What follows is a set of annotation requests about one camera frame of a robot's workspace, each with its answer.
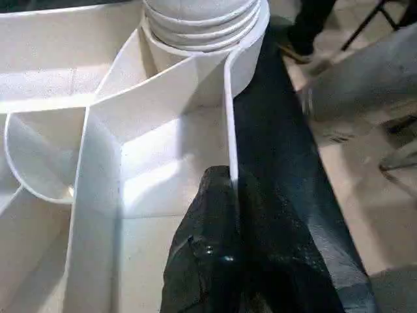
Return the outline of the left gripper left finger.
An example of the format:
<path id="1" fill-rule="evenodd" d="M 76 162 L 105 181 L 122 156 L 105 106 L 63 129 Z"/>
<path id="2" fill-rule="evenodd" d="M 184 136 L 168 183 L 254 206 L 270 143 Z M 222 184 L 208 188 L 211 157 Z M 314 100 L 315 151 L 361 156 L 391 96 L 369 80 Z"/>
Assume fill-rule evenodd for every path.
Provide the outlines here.
<path id="1" fill-rule="evenodd" d="M 171 242 L 161 312 L 238 312 L 242 247 L 227 166 L 207 168 Z"/>

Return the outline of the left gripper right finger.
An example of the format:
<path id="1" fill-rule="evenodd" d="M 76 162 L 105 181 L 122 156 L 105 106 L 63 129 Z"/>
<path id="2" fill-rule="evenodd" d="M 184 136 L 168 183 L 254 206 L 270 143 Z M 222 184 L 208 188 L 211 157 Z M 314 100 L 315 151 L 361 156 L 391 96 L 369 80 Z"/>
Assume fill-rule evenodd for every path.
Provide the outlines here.
<path id="1" fill-rule="evenodd" d="M 255 292 L 271 312 L 341 312 L 328 268 L 292 203 L 271 181 L 239 179 L 241 234 Z"/>

